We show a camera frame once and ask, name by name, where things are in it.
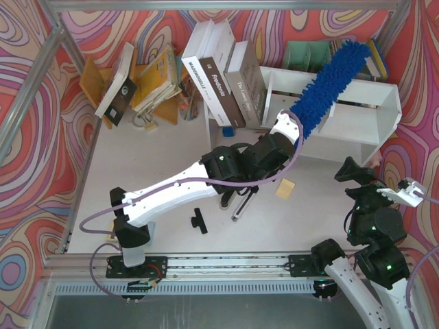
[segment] colorful backdrop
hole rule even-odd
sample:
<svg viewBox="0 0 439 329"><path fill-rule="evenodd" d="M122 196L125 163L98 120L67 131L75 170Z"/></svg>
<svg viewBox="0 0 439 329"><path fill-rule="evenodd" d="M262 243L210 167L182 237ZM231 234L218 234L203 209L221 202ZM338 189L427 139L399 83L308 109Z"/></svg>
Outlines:
<svg viewBox="0 0 439 329"><path fill-rule="evenodd" d="M1 56L18 62L18 68L24 63L30 67L48 31L38 7L23 2L0 0ZM436 197L438 8L438 0L414 2L400 36L392 39L387 59L391 80L400 86L404 118L394 138L383 148L382 166L389 183L412 175L429 186L429 194ZM140 49L137 62L141 64L150 61L166 43L171 42L177 52L183 50L196 22L225 18L230 20L237 40L253 41L261 64L278 66L287 40L342 36L364 41L377 34L386 15L384 11L361 10L69 12L62 19L84 55L92 56L100 67L114 62L125 41ZM25 48L30 42L33 53ZM0 75L0 116L20 87L13 69ZM4 95L9 97L8 102L3 100ZM84 168L93 131L91 113L71 61L61 49L0 169L0 328L19 328L27 323L32 289L44 258L59 244ZM437 244L439 209L426 202L417 211L401 210L410 229L405 245L418 260L426 249ZM423 275L436 307L437 269L437 263L428 264Z"/></svg>

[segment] yellow book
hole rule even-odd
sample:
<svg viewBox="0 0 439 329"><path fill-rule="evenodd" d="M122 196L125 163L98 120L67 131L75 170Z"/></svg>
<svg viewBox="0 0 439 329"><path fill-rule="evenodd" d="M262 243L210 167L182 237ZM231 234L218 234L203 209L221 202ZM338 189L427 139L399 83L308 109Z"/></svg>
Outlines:
<svg viewBox="0 0 439 329"><path fill-rule="evenodd" d="M167 45L137 78L137 91L133 101L133 108L137 112L172 85L168 57L173 54L173 49Z"/></svg>

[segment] brown book spine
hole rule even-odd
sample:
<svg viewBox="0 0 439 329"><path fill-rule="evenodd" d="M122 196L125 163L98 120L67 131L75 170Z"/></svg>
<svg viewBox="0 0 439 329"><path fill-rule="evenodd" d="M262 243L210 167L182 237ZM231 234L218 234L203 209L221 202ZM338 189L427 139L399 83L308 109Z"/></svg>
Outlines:
<svg viewBox="0 0 439 329"><path fill-rule="evenodd" d="M244 128L246 122L239 110L238 104L235 101L233 95L227 90L226 84L222 79L220 71L212 57L200 59L201 67L207 75L207 79L210 82L215 94L217 95L219 102L221 103L224 112L228 119L232 123L234 128Z"/></svg>

